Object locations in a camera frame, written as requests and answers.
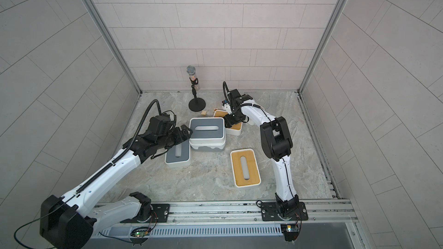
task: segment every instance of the metal frame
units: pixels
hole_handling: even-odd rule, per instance
[[[108,28],[103,22],[102,17],[98,13],[94,2],[92,2],[92,0],[81,0],[81,1],[83,2],[83,5],[85,5],[86,10],[88,10],[88,13],[91,15],[91,18],[94,21],[95,25],[97,25],[98,30],[102,34],[102,37],[104,38],[106,44],[108,44],[108,47],[111,50],[112,54],[114,55],[115,59],[117,60],[119,65],[123,68],[123,71],[125,72],[126,76],[129,77],[130,81],[132,82],[132,85],[136,88],[137,93],[140,95],[142,93],[140,86],[138,85],[137,81],[135,80],[134,76],[129,70],[128,64],[126,64],[126,61],[123,58],[120,50],[118,49],[116,42],[112,38],[111,34],[108,31]]]
[[[302,84],[300,86],[299,92],[302,93],[304,89],[306,88],[306,84],[309,80],[309,77],[312,75],[312,71],[314,70],[315,65],[317,64],[318,60],[320,59],[320,56],[323,53],[323,50],[326,46],[326,42],[328,41],[329,37],[331,36],[332,31],[334,30],[335,25],[337,24],[338,18],[340,17],[341,12],[345,8],[347,0],[338,0],[334,10],[332,11],[332,14],[329,18],[328,24],[325,27],[325,31],[323,32],[322,38],[320,39],[320,42],[318,43],[318,46],[315,50],[314,57],[311,60],[311,63],[309,64],[309,67],[306,71],[306,74],[303,78]]]

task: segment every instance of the black cable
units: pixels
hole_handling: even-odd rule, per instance
[[[71,199],[74,198],[74,197],[75,197],[75,195],[73,195],[71,198],[69,198],[66,202],[63,202],[62,205],[58,206],[58,208],[56,208],[56,209],[53,210],[52,212],[50,212],[50,213],[48,213],[48,214],[46,214],[46,215],[44,215],[44,216],[42,216],[42,217],[40,217],[40,218],[38,218],[38,219],[32,220],[31,222],[28,222],[28,223],[26,223],[26,224],[24,224],[24,225],[21,225],[21,226],[20,226],[17,230],[15,230],[15,232],[14,232],[14,239],[15,239],[15,241],[17,241],[17,242],[19,243],[19,245],[21,245],[21,246],[23,246],[23,247],[25,247],[25,248],[28,248],[28,249],[35,249],[35,248],[32,248],[32,247],[26,246],[25,244],[21,243],[21,242],[17,239],[17,232],[18,232],[21,228],[25,227],[26,225],[29,225],[29,224],[31,224],[31,223],[34,223],[34,222],[36,222],[36,221],[38,221],[38,220],[40,220],[40,219],[42,219],[42,218],[44,218],[44,217],[47,217],[47,216],[50,215],[51,213],[54,213],[56,210],[58,210],[59,208],[61,208],[64,204],[68,203],[69,200],[71,200]]]
[[[84,183],[80,188],[78,188],[75,192],[76,194],[79,194],[80,192],[84,191],[86,189],[87,186],[89,186],[90,184],[92,184],[93,181],[95,181],[101,174],[103,174],[106,170],[108,170],[110,167],[112,167],[114,164],[116,164],[121,158],[123,158],[123,156],[130,150],[132,144],[134,143],[134,141],[136,140],[137,135],[140,132],[141,127],[143,126],[143,123],[146,119],[147,114],[149,113],[149,110],[151,109],[151,107],[154,105],[154,103],[157,103],[157,109],[159,110],[159,115],[162,114],[162,111],[160,109],[160,103],[157,99],[154,99],[151,101],[151,103],[149,103],[149,106],[146,108],[146,110],[144,111],[143,117],[140,120],[140,123],[137,127],[137,130],[134,134],[134,136],[131,139],[130,144],[125,148],[125,150],[115,159],[113,159],[110,163],[108,163],[105,167],[103,167],[99,172],[95,173],[88,181],[86,181],[86,183]]]
[[[291,192],[292,198],[294,198],[294,195],[292,194],[292,190],[291,190],[291,184],[289,183],[289,176],[287,175],[287,168],[286,168],[286,162],[283,160],[283,164],[284,164],[284,169],[286,170],[286,179],[287,179],[287,184],[289,185],[289,191]]]
[[[110,237],[110,236],[106,236],[106,235],[102,234],[101,232],[98,232],[98,233],[101,234],[101,235],[104,236],[104,237],[114,238],[114,239],[118,239],[119,241],[123,241],[123,242],[127,242],[127,243],[132,243],[132,244],[134,244],[132,241],[123,240],[123,239],[118,238],[118,237]]]

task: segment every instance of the gray lid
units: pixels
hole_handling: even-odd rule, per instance
[[[217,126],[216,130],[196,130],[198,126]],[[192,135],[191,139],[194,138],[223,138],[224,132],[224,119],[223,118],[197,118],[191,120]]]

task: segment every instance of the robotic arm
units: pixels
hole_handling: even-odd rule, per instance
[[[229,91],[223,82],[223,108],[228,114],[224,117],[227,128],[244,122],[260,127],[261,147],[265,155],[272,159],[277,191],[276,207],[282,219],[291,218],[299,207],[299,197],[292,183],[290,159],[292,139],[286,120],[269,114],[249,95],[240,95],[237,89]]]

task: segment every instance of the wire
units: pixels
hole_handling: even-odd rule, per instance
[[[286,162],[283,160],[283,164],[284,164],[284,169],[286,170],[286,179],[287,179],[287,184],[289,185],[289,191],[291,192],[292,198],[294,198],[294,195],[292,194],[292,190],[291,190],[291,184],[289,183],[289,176],[287,175],[287,168],[286,168]]]
[[[102,234],[101,232],[98,232],[98,233],[101,234],[101,235],[104,236],[104,237],[114,238],[114,239],[118,239],[119,241],[123,241],[123,242],[126,242],[126,243],[132,243],[132,244],[134,244],[132,241],[123,240],[123,239],[118,238],[118,237],[110,237],[110,236],[106,236],[106,235]]]
[[[32,220],[31,222],[28,222],[28,223],[26,223],[26,224],[24,224],[24,225],[21,225],[21,226],[20,226],[17,230],[15,230],[15,232],[14,232],[14,239],[15,239],[15,241],[17,241],[17,242],[19,243],[19,245],[21,245],[21,246],[23,246],[23,247],[25,247],[25,248],[28,248],[28,249],[35,249],[35,248],[32,248],[32,247],[26,246],[25,244],[21,243],[21,242],[17,239],[17,232],[18,232],[21,228],[25,227],[26,225],[29,225],[29,224],[31,224],[31,223],[34,223],[34,222],[36,222],[36,221],[38,221],[38,220],[40,220],[40,219],[42,219],[42,218],[44,218],[44,217],[47,217],[47,216],[50,215],[51,213],[54,213],[56,210],[58,210],[59,208],[61,208],[64,204],[68,203],[69,200],[71,200],[71,199],[74,198],[74,197],[75,197],[75,195],[73,195],[71,198],[69,198],[66,202],[63,202],[62,205],[58,206],[58,207],[57,207],[55,210],[53,210],[52,212],[50,212],[50,213],[48,213],[48,214],[46,214],[46,215],[44,215],[44,216],[42,216],[42,217],[40,217],[40,218],[38,218],[38,219]]]

